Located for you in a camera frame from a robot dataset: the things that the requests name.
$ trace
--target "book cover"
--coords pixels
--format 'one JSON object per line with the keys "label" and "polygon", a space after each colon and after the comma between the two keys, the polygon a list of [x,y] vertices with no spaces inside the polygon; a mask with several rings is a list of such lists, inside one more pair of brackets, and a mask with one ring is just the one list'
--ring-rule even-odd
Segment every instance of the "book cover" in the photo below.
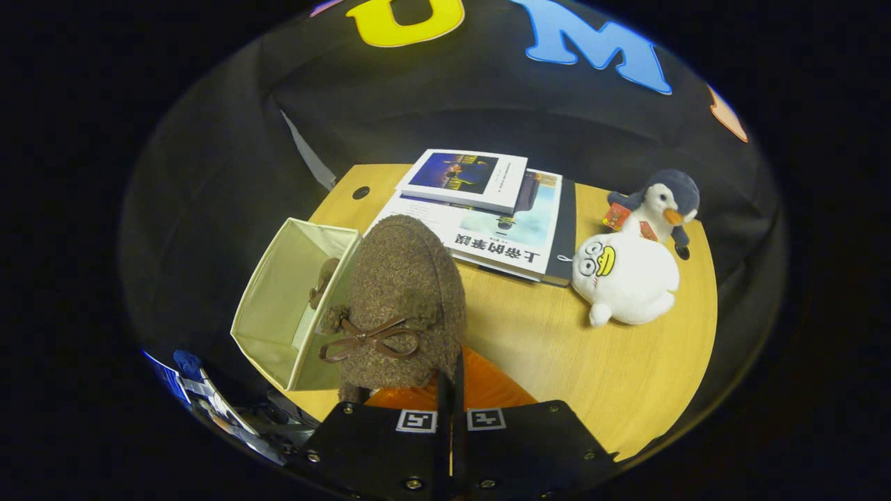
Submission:
{"label": "book cover", "polygon": [[396,189],[428,200],[513,213],[527,159],[462,150],[427,150]]}
{"label": "book cover", "polygon": [[161,364],[157,358],[149,355],[148,351],[143,350],[143,355],[149,359],[149,363],[151,364],[151,368],[154,369],[155,374],[161,379],[161,382],[170,390],[171,393],[175,397],[179,399],[180,402],[186,404],[188,407],[192,406],[192,402],[189,400],[189,397],[185,394],[185,386],[183,386],[183,379],[179,373],[170,367]]}
{"label": "book cover", "polygon": [[551,258],[561,185],[559,175],[527,169],[517,210],[509,216],[397,192],[372,226],[387,216],[405,214],[426,224],[458,259],[541,281]]}

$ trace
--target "fisheye lens view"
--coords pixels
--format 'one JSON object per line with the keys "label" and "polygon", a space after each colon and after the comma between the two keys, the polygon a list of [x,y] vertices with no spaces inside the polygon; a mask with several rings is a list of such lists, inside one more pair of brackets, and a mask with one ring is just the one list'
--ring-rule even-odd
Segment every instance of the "fisheye lens view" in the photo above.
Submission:
{"label": "fisheye lens view", "polygon": [[331,0],[159,120],[123,305],[184,413],[333,497],[590,492],[700,423],[786,299],[772,165],[592,4]]}

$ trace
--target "orange beak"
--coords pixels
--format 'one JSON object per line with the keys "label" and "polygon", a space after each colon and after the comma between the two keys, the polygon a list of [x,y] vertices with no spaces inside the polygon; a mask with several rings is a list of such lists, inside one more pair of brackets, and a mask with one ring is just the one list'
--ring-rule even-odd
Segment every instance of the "orange beak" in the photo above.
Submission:
{"label": "orange beak", "polygon": [[683,222],[683,216],[677,210],[665,209],[662,215],[665,216],[666,221],[671,223],[672,226],[678,226]]}

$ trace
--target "wooden table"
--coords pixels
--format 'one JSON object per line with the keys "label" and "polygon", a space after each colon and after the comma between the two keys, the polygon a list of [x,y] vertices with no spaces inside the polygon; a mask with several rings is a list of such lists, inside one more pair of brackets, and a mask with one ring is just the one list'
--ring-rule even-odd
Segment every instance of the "wooden table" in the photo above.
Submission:
{"label": "wooden table", "polygon": [[[364,233],[410,165],[357,165],[341,179],[310,222]],[[353,192],[371,191],[354,200]],[[601,224],[607,192],[576,184],[576,246]],[[460,261],[467,293],[467,344],[498,365],[539,401],[566,401],[617,460],[664,434],[690,403],[715,340],[717,289],[706,234],[685,226],[691,258],[675,256],[681,287],[671,311],[645,325],[615,321],[594,329],[589,303],[571,288],[514,280]],[[667,246],[674,254],[674,245]],[[322,421],[337,391],[284,391]]]}

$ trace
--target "stack of books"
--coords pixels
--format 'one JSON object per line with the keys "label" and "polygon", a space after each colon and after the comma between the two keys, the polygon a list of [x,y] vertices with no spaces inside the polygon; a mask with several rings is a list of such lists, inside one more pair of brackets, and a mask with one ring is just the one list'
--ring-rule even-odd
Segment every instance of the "stack of books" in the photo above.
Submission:
{"label": "stack of books", "polygon": [[422,221],[461,261],[560,287],[572,280],[575,184],[524,157],[427,150],[369,228],[394,214]]}

